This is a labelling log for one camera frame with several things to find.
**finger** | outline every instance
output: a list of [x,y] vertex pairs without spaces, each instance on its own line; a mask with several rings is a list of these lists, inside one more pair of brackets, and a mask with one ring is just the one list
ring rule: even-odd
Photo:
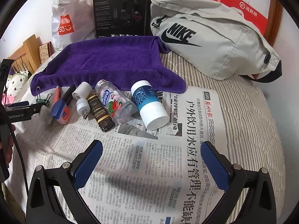
[[12,159],[13,149],[11,147],[8,147],[5,154],[5,162],[6,164],[9,164]]
[[12,137],[10,137],[8,139],[8,144],[9,144],[10,147],[13,147],[13,138]]

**headphones image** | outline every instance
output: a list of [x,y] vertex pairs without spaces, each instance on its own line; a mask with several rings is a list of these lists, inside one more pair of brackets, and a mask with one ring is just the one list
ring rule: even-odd
[[[127,2],[124,2],[121,9],[121,15],[119,17],[119,19],[124,22],[124,24],[121,26],[140,22],[142,19],[142,15],[140,14],[139,10],[140,8],[138,5],[138,1],[128,0]],[[115,19],[115,21],[118,19],[117,8],[115,8],[113,11],[113,18]]]

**blue gripper pad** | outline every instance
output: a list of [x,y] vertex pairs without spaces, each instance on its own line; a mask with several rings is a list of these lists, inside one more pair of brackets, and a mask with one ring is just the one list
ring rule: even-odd
[[206,142],[202,143],[200,154],[217,184],[217,187],[226,192],[230,184],[229,173]]
[[79,167],[77,167],[77,169],[74,171],[75,178],[73,181],[73,185],[77,190],[83,188],[86,185],[92,171],[95,169],[95,166],[97,165],[103,154],[102,143],[99,140],[95,141],[95,146],[90,150]]

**blue cap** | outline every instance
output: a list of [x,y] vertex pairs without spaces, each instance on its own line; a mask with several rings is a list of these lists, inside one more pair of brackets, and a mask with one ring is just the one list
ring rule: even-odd
[[60,115],[65,107],[65,101],[63,99],[58,100],[52,107],[51,115],[54,119],[59,119]]

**white wall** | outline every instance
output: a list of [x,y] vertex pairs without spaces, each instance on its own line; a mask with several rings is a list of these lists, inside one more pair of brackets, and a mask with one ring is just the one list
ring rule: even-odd
[[276,121],[286,165],[286,195],[278,224],[283,223],[299,200],[299,29],[283,11],[274,49],[281,57],[283,75],[260,84]]
[[[32,34],[40,37],[42,43],[52,40],[51,4],[52,0],[28,0],[24,4],[0,39],[1,60],[13,54]],[[250,4],[268,16],[270,0],[251,0]]]

